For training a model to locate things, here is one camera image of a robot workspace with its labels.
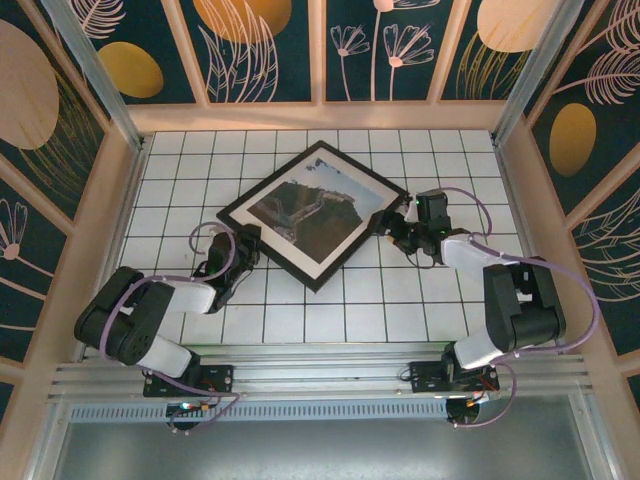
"cable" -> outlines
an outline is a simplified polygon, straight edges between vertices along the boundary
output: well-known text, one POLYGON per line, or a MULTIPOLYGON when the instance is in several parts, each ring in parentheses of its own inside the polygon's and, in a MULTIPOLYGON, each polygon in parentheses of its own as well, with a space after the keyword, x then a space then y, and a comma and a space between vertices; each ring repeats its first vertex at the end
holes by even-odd
MULTIPOLYGON (((107 340, 109 338, 109 333, 111 331, 111 328, 113 327, 113 323, 115 322, 116 317, 118 316, 118 313, 120 313, 120 309, 124 306, 124 304, 127 302, 127 300, 131 297, 131 295, 133 295, 133 293, 140 288, 142 285, 144 285, 145 283, 149 283, 149 282, 155 282, 155 281, 162 281, 162 282, 166 282, 167 280, 169 281, 176 281, 176 282, 194 282, 194 283, 204 283, 207 282, 209 280, 213 280, 214 278, 218 278, 219 276, 223 275, 230 267, 231 264, 233 262, 233 259, 235 258, 235 253, 236 253, 236 241, 235 238, 233 236, 233 232, 231 231, 231 229, 229 229, 229 227, 227 227, 226 225, 223 225, 222 223, 219 222, 204 222, 200 225, 198 225, 196 228, 193 229, 193 231, 191 232, 191 234, 189 235, 189 248, 191 248, 191 250, 193 250, 195 253, 200 253, 203 254, 204 252, 200 252, 198 251, 195 246, 193 245, 193 239, 196 235, 197 232, 200 231, 200 229, 202 229, 202 227, 206 227, 206 226, 215 226, 215 227, 219 227, 221 228, 229 237, 229 243, 230 243, 230 251, 229 251, 229 258, 227 259, 227 262, 224 264, 224 266, 218 270, 216 273, 214 273, 213 275, 209 275, 207 277, 182 277, 182 276, 178 276, 178 275, 152 275, 149 277, 144 277, 140 280, 138 280, 137 282, 133 283, 125 292, 125 294, 118 300, 118 302, 116 302, 116 305, 113 307, 113 310, 111 311, 111 313, 109 314, 109 317, 107 318, 107 321, 104 325, 104 329, 102 330, 102 335, 100 337, 100 345, 99 345, 99 350, 100 350, 100 356, 105 360, 105 361, 109 361, 109 356, 107 355, 107 340)), ((207 424, 212 424, 213 422, 215 422, 218 418, 220 418, 222 415, 225 415, 227 413, 227 411, 229 411, 229 409, 231 407, 233 407, 239 400, 240 400, 240 395, 237 393, 218 393, 218 392, 211 392, 208 390, 202 390, 199 388, 193 388, 190 387, 188 385, 184 385, 180 382, 178 382, 177 380, 168 377, 167 375, 161 373, 161 372, 155 372, 153 370, 148 370, 148 372, 152 375, 155 375, 156 377, 160 378, 161 380, 164 380, 165 382, 169 383, 170 385, 173 385, 174 387, 179 388, 182 391, 185 392, 189 392, 189 393, 195 393, 198 395, 204 395, 206 397, 212 397, 212 398, 223 398, 223 397, 233 397, 233 400, 226 405, 224 408, 222 408, 216 415, 214 415, 210 420, 207 420, 206 422, 202 422, 198 425, 198 427, 207 425, 207 424)))

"white leaf pattern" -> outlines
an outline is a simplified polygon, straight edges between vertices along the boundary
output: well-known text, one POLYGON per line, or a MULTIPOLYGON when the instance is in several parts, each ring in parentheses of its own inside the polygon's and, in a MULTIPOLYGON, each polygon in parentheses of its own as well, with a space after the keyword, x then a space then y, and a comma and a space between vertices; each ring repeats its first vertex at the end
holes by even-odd
POLYGON ((125 17, 123 0, 69 0, 82 30, 89 38, 109 38, 125 17))

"dark teal wallpaper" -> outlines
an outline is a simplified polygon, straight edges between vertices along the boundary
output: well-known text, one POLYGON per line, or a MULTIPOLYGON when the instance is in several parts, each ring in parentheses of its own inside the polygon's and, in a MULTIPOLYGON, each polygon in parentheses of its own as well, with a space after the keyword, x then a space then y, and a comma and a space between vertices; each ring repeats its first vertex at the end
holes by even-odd
POLYGON ((640 141, 639 25, 612 0, 532 127, 565 213, 640 141))
POLYGON ((0 180, 0 357, 24 360, 65 241, 0 180))
POLYGON ((619 355, 640 348, 640 170, 573 230, 619 355))
POLYGON ((307 0, 180 0, 212 103, 311 100, 307 0))
POLYGON ((327 100, 425 100, 451 5, 328 0, 327 100))
POLYGON ((104 131, 16 2, 0 5, 0 156, 74 218, 104 131))
POLYGON ((506 99, 553 7, 545 0, 473 0, 442 100, 506 99))
POLYGON ((4 412, 9 405, 9 399, 13 393, 13 385, 10 383, 0 382, 0 425, 2 425, 2 419, 4 418, 4 412))

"framed picture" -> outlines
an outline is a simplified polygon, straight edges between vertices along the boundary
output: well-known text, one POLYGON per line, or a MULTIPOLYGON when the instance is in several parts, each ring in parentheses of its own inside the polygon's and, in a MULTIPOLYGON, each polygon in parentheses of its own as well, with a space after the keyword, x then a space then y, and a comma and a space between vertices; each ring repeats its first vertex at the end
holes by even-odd
POLYGON ((218 213, 262 228, 262 251, 317 292, 371 235, 371 215, 407 192, 318 142, 218 213))

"plant illustration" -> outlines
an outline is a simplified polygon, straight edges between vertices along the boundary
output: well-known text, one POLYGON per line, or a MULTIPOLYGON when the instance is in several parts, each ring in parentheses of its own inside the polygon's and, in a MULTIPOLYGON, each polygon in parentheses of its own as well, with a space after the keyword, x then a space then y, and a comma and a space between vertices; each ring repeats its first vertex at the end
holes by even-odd
POLYGON ((591 103, 622 105, 640 87, 640 0, 617 0, 607 28, 585 43, 578 53, 603 36, 611 50, 600 55, 587 78, 557 88, 554 95, 584 85, 591 103))
POLYGON ((574 237, 599 300, 640 297, 640 190, 619 207, 586 218, 574 237))
POLYGON ((383 37, 389 65, 391 65, 389 100, 393 100, 393 81, 396 68, 430 62, 433 60, 434 50, 427 48, 431 43, 429 25, 422 28, 405 27, 400 36, 398 36, 398 25, 391 25, 384 28, 383 37))
POLYGON ((209 53, 207 91, 220 103, 256 102, 264 95, 271 101, 278 87, 278 52, 269 25, 254 15, 246 1, 245 15, 229 0, 217 3, 224 12, 213 1, 202 1, 205 23, 217 33, 211 36, 198 27, 209 53))
POLYGON ((378 46, 378 33, 380 31, 380 17, 382 13, 393 10, 411 10, 415 8, 433 7, 440 0, 373 0, 376 8, 376 23, 373 28, 373 45, 371 48, 371 101, 376 99, 376 47, 378 46))
MULTIPOLYGON (((27 207, 20 202, 14 204, 12 211, 9 202, 5 198, 0 199, 0 275, 2 274, 2 261, 18 261, 43 275, 53 277, 52 273, 47 272, 20 256, 20 244, 27 229, 28 213, 27 207)), ((38 300, 44 301, 46 298, 45 295, 12 282, 2 276, 0 276, 0 283, 25 295, 37 298, 38 300)), ((0 324, 0 328, 23 331, 33 331, 35 329, 34 327, 18 327, 5 324, 0 324)))
POLYGON ((89 38, 106 40, 125 17, 123 0, 69 0, 82 31, 89 38))
POLYGON ((335 26, 330 30, 331 40, 336 47, 338 55, 340 56, 340 67, 342 68, 342 82, 344 84, 344 93, 347 96, 347 101, 351 101, 351 95, 349 94, 349 86, 347 85, 347 75, 344 68, 345 57, 351 55, 359 55, 361 53, 368 52, 371 49, 369 42, 365 42, 366 36, 362 31, 362 25, 358 27, 345 27, 344 31, 342 27, 335 26))

